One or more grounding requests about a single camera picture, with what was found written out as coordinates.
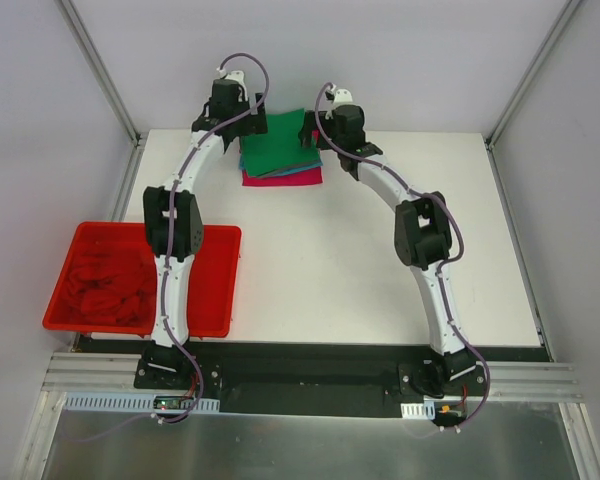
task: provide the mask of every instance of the tabletop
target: tabletop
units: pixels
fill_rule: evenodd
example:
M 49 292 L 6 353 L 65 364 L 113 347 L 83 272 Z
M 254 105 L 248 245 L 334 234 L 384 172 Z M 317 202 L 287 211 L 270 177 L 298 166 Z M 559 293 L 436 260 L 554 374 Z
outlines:
M 491 165 L 479 134 L 369 132 L 420 191 L 442 192 L 466 243 L 450 266 L 459 321 L 477 345 L 538 346 Z M 242 229 L 226 340 L 427 344 L 422 299 L 393 248 L 394 214 L 322 152 L 324 183 L 241 185 L 234 142 L 195 192 L 205 224 Z M 142 193 L 182 160 L 188 130 L 152 130 L 125 221 L 142 222 Z

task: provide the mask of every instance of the green cloth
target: green cloth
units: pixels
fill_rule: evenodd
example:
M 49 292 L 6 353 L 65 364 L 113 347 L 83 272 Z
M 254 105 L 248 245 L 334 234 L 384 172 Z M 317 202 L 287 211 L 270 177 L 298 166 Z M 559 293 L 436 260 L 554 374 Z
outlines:
M 242 138 L 242 160 L 247 175 L 267 177 L 320 161 L 315 147 L 302 148 L 298 132 L 304 110 L 267 115 L 268 133 Z

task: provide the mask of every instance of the gray floor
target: gray floor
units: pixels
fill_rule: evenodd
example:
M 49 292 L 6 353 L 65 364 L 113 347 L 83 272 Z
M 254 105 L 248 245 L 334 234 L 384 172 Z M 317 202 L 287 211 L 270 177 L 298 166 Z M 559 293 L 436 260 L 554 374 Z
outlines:
M 85 437 L 127 418 L 64 412 Z M 46 479 L 372 480 L 576 479 L 555 405 L 496 404 L 462 433 L 429 422 L 198 415 L 178 425 L 142 419 L 74 443 L 56 436 Z

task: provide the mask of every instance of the crumpled red fabric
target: crumpled red fabric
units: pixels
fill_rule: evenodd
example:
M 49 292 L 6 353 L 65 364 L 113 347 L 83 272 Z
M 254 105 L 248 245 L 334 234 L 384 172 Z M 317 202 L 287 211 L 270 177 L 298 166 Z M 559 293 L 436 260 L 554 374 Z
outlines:
M 93 246 L 74 258 L 63 292 L 74 324 L 139 326 L 154 314 L 156 272 L 135 250 Z

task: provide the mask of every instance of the white wall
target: white wall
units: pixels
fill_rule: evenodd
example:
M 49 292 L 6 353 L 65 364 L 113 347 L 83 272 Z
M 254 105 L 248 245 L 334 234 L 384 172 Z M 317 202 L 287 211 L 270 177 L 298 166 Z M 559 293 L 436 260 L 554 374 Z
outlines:
M 497 144 L 549 338 L 600 440 L 600 0 L 586 2 Z
M 217 63 L 248 51 L 270 69 L 270 111 L 312 106 L 331 80 L 370 130 L 488 133 L 565 0 L 75 3 L 143 131 L 189 126 Z
M 0 478 L 51 352 L 42 317 L 78 223 L 103 218 L 130 153 L 51 0 L 0 0 Z

